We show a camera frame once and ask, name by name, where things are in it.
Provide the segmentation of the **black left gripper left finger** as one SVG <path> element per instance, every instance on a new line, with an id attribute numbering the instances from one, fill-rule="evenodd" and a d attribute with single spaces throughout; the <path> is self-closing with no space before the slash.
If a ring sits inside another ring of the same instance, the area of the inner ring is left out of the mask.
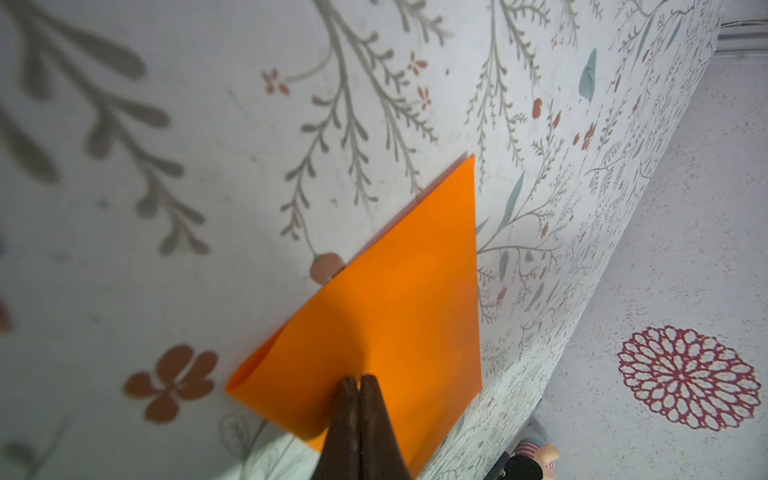
<path id="1" fill-rule="evenodd" d="M 354 377 L 345 377 L 339 382 L 327 436 L 312 480 L 360 478 L 359 393 Z"/>

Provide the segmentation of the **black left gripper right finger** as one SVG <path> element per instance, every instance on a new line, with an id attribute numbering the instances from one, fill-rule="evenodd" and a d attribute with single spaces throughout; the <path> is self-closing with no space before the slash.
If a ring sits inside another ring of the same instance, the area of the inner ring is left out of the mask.
<path id="1" fill-rule="evenodd" d="M 361 378 L 359 403 L 360 478 L 411 480 L 374 375 Z"/>

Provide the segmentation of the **orange square paper sheet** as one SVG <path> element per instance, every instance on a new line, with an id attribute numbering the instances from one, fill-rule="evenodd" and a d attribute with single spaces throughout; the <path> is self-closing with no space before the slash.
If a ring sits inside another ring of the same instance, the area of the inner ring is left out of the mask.
<path id="1" fill-rule="evenodd" d="M 412 475 L 482 388 L 474 159 L 321 288 L 233 374 L 227 392 L 313 448 L 332 395 L 372 374 Z"/>

